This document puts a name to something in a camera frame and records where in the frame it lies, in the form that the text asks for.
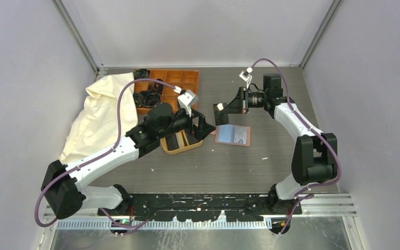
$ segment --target orange tray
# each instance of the orange tray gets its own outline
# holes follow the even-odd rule
[[[198,71],[197,70],[171,70],[171,69],[149,69],[149,78],[162,79],[173,86],[179,86],[184,90],[191,90],[196,95],[198,94]],[[148,90],[148,86],[153,82],[137,82],[134,85],[134,92]],[[177,106],[178,93],[171,88],[164,86],[161,95],[161,101],[169,103],[172,106],[172,111],[175,113],[179,110]],[[150,108],[137,108],[137,114],[147,114]]]

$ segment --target white wall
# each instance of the white wall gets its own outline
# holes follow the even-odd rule
[[[94,73],[51,1],[0,0],[0,249],[35,249],[34,203]]]
[[[400,1],[344,1],[305,75],[371,249],[400,249]]]
[[[332,0],[66,0],[105,66],[299,65]]]

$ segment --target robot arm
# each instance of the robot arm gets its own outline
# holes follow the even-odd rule
[[[85,168],[71,172],[57,181],[45,194],[45,197],[58,219],[65,219],[75,214],[80,209],[107,208],[118,213],[125,213],[131,202],[131,197],[120,185],[110,187],[88,186],[99,176],[114,168],[136,160],[160,145],[160,139],[171,134],[185,130],[198,141],[203,140],[215,126],[206,123],[203,114],[191,107],[198,97],[190,90],[182,92],[178,97],[182,107],[177,113],[172,113],[172,107],[168,103],[162,103],[151,109],[144,118],[144,122],[132,128],[120,139],[116,148],[113,145],[100,150],[93,155],[66,165],[59,160],[48,166],[42,184],[42,190],[54,178],[60,174],[86,164]],[[193,119],[198,117],[198,124]],[[113,151],[99,160],[98,156],[105,154],[113,148]]]
[[[252,77],[249,78],[249,76],[244,77],[250,81]],[[237,96],[229,105],[226,103],[214,104],[215,121],[218,126],[228,124],[228,114],[247,114],[249,108],[263,108],[273,119],[286,128],[296,142],[291,164],[292,173],[272,187],[275,189],[274,196],[276,199],[280,201],[294,199],[295,194],[306,186],[336,178],[338,170],[333,156],[322,141],[311,132],[311,129],[320,133],[336,152],[335,135],[323,133],[312,125],[301,114],[292,99],[290,99],[293,108],[291,109],[286,97],[283,96],[280,75],[265,74],[263,76],[263,90],[255,86],[257,92],[251,92],[249,91],[250,85],[254,84],[240,87]],[[314,156],[314,150],[321,155]]]

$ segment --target cream fabric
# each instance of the cream fabric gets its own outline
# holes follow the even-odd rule
[[[86,88],[84,108],[71,126],[59,158],[69,163],[92,155],[114,143],[117,138],[117,100],[123,87],[134,80],[132,73],[106,76]],[[121,101],[122,134],[138,122],[133,99],[134,84]]]

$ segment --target wooden table surface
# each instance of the wooden table surface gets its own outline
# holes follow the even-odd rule
[[[189,68],[199,70],[197,109],[206,121],[215,125],[213,104],[229,103],[238,87],[243,68]],[[301,68],[282,68],[288,80],[291,98],[300,111],[317,126]],[[132,69],[108,70],[108,74],[132,72]],[[255,68],[253,82],[263,86],[263,74],[272,67]],[[208,136],[203,145],[175,155],[160,147],[141,159],[126,163],[99,177],[92,185],[121,184],[130,193],[267,193],[270,187],[291,173],[295,142],[286,129],[263,109],[250,109],[247,115],[230,115],[231,124],[251,127],[250,147],[215,143]],[[337,192],[336,186],[312,189],[313,192]]]

